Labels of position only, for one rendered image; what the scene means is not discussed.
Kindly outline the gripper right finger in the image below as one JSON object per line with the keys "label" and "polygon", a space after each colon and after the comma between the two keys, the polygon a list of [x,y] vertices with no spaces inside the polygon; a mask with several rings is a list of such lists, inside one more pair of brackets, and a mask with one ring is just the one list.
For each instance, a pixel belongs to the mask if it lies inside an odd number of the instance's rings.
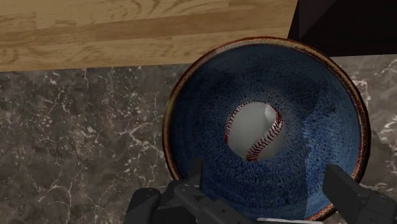
{"label": "gripper right finger", "polygon": [[397,201],[362,187],[335,164],[326,166],[323,193],[348,224],[397,224]]}

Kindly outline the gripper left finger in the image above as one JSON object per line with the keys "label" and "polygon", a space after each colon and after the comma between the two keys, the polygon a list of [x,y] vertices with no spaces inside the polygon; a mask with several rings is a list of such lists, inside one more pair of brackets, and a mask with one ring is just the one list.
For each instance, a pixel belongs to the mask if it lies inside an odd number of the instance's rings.
{"label": "gripper left finger", "polygon": [[203,160],[192,161],[186,179],[171,181],[161,193],[155,188],[136,190],[123,224],[253,224],[221,200],[200,190]]}

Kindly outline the white baseball with red stitching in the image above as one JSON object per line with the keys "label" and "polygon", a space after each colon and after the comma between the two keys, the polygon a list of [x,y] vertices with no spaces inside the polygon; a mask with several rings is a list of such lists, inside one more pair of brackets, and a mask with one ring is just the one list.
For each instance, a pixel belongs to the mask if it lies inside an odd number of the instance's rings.
{"label": "white baseball with red stitching", "polygon": [[285,119],[272,105],[245,102],[228,117],[224,139],[235,154],[252,162],[274,157],[285,132]]}

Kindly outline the blue glazed bowl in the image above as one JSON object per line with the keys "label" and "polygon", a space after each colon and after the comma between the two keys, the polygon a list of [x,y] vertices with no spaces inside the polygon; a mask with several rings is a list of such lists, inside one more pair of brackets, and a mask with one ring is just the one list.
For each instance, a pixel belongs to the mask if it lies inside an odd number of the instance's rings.
{"label": "blue glazed bowl", "polygon": [[[224,140],[227,118],[244,102],[273,105],[285,121],[276,156],[249,162]],[[174,87],[162,145],[174,179],[204,161],[201,187],[251,219],[322,221],[334,207],[322,191],[327,164],[360,181],[370,157],[365,103],[329,57],[299,42],[243,38],[196,60]]]}

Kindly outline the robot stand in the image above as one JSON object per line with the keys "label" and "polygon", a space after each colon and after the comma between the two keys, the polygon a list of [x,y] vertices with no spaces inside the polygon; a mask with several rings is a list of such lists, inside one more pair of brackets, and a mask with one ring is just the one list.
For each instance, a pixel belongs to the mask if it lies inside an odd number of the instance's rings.
{"label": "robot stand", "polygon": [[298,0],[288,38],[329,57],[397,54],[397,0]]}

